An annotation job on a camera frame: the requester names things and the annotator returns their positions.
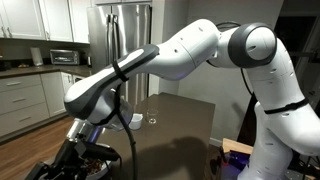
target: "countertop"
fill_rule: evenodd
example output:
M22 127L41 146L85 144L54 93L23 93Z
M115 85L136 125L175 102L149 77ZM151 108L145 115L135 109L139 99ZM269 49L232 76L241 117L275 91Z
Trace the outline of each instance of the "countertop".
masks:
M157 123L148 124L146 110L156 107ZM133 130L138 158L138 179L199 180L204 177L215 105L162 93L152 95L136 107L144 115L142 127ZM123 159L112 168L114 179L132 179L132 161L125 131L105 131L99 143L113 147Z
M32 66L27 68L12 68L6 71L0 72L0 79L11 78L17 76L27 76L34 74L50 73L50 72L66 72L78 76L88 77L93 74L92 68L87 65L82 66L61 66L61 65L43 65Z

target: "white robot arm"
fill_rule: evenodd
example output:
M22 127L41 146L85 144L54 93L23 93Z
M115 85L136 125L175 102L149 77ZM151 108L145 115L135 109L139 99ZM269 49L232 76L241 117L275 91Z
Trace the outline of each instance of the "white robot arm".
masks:
M220 32L212 22L198 20L167 42L143 46L79 81L66 94L65 107L71 116L120 130L110 89L137 73L179 80L206 60L217 67L246 68L259 101L254 152L238 179L282 179L290 148L320 154L319 118L300 91L285 47L261 23ZM120 111L129 123L132 110L123 100Z

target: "cabinet handle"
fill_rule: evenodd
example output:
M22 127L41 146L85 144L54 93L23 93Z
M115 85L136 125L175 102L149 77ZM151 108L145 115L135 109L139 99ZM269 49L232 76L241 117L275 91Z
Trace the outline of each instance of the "cabinet handle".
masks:
M48 31L46 31L46 34L47 34L47 39L50 40L50 34Z
M6 29L3 26L1 26L1 30L3 32L3 36L6 38L7 37Z
M15 99L15 100L12 100L12 102L19 102L19 101L24 101L24 100L26 100L26 98L20 98L20 99Z
M9 28L9 27L7 28L7 31L8 31L8 33L9 33L9 37L10 37L10 38L12 38L12 33L11 33L11 31L10 31L10 28Z
M21 82L13 82L13 83L8 83L7 86L15 86L19 84L21 84Z
M22 122L22 121L28 120L28 119L30 119L30 118L31 118L31 116L28 116L28 117L22 118L22 119L20 119L20 120L19 120L19 122Z

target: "refrigerator door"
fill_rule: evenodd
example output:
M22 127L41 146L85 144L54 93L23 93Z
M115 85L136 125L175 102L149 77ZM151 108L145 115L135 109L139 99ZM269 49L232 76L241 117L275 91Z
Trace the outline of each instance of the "refrigerator door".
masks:
M110 64L110 15L111 6L99 6L87 9L89 24L89 41L91 49L92 70L100 71Z
M115 5L112 6L112 14L116 23L113 26L114 52L119 53L120 57L150 42L149 5ZM138 74L122 85L121 94L131 105L134 106L147 97L147 77L146 74Z

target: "glass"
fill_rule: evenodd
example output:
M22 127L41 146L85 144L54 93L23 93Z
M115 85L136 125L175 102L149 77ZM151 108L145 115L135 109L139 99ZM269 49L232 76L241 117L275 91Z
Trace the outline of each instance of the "glass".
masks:
M148 109L147 110L147 122L150 124L155 124L157 122L158 110Z

